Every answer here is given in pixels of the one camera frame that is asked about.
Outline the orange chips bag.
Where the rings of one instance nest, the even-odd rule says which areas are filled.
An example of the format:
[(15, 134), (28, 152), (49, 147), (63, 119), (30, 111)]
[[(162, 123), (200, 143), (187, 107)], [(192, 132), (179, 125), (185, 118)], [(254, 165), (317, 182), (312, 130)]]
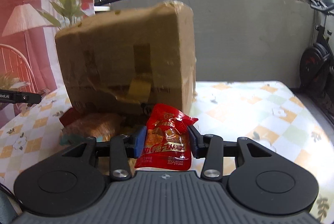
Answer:
[(69, 143), (90, 137), (96, 138), (98, 142), (106, 142), (119, 134), (123, 120), (124, 118), (117, 114), (89, 114), (66, 126), (62, 130), (63, 137)]

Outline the red spicy snack packet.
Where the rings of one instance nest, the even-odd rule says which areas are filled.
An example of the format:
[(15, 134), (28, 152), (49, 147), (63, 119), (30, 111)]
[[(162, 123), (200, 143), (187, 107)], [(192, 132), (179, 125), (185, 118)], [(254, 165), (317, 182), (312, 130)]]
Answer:
[(146, 124), (145, 144), (135, 168), (188, 170), (192, 156), (187, 128), (197, 121), (172, 106), (156, 104)]

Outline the checkered floral tablecloth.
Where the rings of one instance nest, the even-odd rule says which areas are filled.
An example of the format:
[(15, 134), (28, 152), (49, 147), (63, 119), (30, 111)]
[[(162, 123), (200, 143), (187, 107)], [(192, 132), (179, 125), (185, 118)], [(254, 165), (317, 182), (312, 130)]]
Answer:
[[(190, 115), (202, 134), (248, 137), (310, 171), (319, 183), (311, 212), (333, 223), (333, 125), (315, 104), (279, 81), (199, 82)], [(60, 116), (70, 108), (60, 87), (1, 126), (1, 183), (61, 149)]]

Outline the brown cardboard box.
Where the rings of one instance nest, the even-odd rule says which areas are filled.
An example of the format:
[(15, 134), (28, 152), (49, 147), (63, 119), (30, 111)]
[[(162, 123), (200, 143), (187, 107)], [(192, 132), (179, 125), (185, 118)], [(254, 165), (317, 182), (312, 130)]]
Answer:
[(162, 103), (189, 113), (195, 93), (192, 9), (179, 1), (99, 13), (60, 30), (58, 61), (80, 113), (139, 115)]

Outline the black exercise bike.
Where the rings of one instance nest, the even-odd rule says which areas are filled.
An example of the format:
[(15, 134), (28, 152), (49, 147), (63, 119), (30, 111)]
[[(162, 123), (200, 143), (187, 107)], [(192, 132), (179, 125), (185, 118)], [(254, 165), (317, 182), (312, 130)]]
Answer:
[(322, 0), (305, 1), (320, 15), (320, 21), (314, 27), (315, 38), (301, 56), (300, 90), (333, 116), (333, 48), (329, 42), (332, 31), (325, 27), (327, 17), (333, 16), (333, 5)]

